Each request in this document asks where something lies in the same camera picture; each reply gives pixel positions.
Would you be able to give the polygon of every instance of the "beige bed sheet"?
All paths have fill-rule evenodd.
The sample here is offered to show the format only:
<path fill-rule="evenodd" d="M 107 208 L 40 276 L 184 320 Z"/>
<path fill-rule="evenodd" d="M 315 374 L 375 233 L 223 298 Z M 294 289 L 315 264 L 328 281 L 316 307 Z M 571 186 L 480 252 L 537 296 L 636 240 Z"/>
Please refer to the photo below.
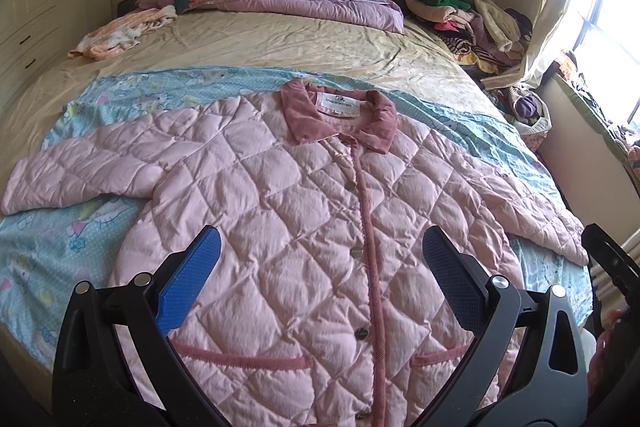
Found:
<path fill-rule="evenodd" d="M 188 66 L 281 66 L 342 74 L 401 89 L 458 110 L 500 113 L 446 48 L 411 22 L 405 35 L 279 14 L 192 12 L 119 57 L 66 60 L 43 74 L 0 120 L 0 190 L 18 159 L 38 151 L 63 105 L 96 77 Z M 51 374 L 0 327 L 0 349 L 30 393 L 50 410 Z"/>

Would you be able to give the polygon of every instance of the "window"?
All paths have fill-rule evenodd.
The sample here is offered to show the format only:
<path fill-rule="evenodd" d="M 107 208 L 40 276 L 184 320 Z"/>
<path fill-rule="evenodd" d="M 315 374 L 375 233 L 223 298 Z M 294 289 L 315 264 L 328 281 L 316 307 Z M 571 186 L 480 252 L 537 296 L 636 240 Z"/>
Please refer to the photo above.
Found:
<path fill-rule="evenodd" d="M 607 119 L 640 133 L 640 7 L 635 0 L 571 0 L 561 32 Z"/>

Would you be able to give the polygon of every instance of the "jacket pocket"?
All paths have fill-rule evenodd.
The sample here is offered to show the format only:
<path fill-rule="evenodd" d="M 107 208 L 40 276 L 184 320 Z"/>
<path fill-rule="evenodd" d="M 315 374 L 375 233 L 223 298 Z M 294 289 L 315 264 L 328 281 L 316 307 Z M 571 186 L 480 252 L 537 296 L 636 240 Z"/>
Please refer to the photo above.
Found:
<path fill-rule="evenodd" d="M 420 413 L 431 403 L 438 391 L 447 383 L 456 367 L 465 356 L 469 346 L 459 346 L 437 353 L 414 355 L 411 358 L 411 372 L 407 390 L 407 425 L 411 425 Z M 494 376 L 480 407 L 497 400 L 498 377 Z"/>
<path fill-rule="evenodd" d="M 231 425 L 308 424 L 315 393 L 309 357 L 244 357 L 172 342 L 204 393 Z"/>

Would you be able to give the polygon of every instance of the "metal screw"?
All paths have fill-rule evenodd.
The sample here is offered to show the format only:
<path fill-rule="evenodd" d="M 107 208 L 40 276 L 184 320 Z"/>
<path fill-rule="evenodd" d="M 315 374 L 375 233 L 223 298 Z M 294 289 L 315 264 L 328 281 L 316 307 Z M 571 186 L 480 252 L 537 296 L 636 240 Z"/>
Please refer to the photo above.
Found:
<path fill-rule="evenodd" d="M 142 272 L 133 277 L 133 284 L 136 286 L 146 286 L 151 282 L 151 274 L 147 272 Z"/>
<path fill-rule="evenodd" d="M 566 290 L 559 284 L 551 286 L 551 293 L 556 297 L 562 298 L 566 295 Z"/>
<path fill-rule="evenodd" d="M 80 281 L 78 284 L 76 284 L 76 293 L 82 295 L 83 293 L 87 293 L 89 291 L 89 288 L 91 288 L 91 286 L 89 286 L 89 283 L 87 281 Z"/>
<path fill-rule="evenodd" d="M 509 286 L 509 281 L 502 275 L 496 275 L 491 279 L 491 284 L 493 284 L 496 288 L 504 290 L 505 288 L 507 288 L 507 286 Z"/>

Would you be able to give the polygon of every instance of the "jacket collar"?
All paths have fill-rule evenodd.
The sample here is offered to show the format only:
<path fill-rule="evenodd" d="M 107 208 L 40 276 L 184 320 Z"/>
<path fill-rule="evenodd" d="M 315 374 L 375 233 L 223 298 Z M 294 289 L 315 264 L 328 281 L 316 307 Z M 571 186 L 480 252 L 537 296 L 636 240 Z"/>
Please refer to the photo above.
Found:
<path fill-rule="evenodd" d="M 310 96 L 315 92 L 338 94 L 371 103 L 374 108 L 373 121 L 351 134 L 351 137 L 376 152 L 388 152 L 398 126 L 396 106 L 391 100 L 375 90 L 334 89 L 316 86 L 301 78 L 287 82 L 280 92 L 284 118 L 297 142 L 313 143 L 340 134 L 331 124 L 322 121 Z"/>

